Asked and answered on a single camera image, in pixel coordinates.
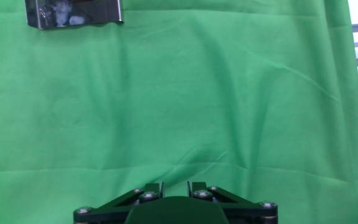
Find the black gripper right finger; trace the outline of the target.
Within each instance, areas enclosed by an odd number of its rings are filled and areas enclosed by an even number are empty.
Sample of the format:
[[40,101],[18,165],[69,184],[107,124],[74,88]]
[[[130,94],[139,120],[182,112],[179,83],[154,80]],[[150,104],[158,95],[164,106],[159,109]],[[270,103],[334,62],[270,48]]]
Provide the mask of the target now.
[[221,208],[229,223],[278,224],[278,205],[273,202],[250,202],[206,182],[187,182],[188,196],[211,202]]

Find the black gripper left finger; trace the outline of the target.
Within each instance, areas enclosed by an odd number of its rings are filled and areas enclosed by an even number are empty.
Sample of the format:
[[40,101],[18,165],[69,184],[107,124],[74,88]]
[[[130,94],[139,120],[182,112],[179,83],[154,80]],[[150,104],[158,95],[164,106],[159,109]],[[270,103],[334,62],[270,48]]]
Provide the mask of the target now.
[[73,223],[125,223],[130,211],[136,206],[163,198],[163,182],[146,184],[143,188],[130,190],[98,208],[77,208],[73,212]]

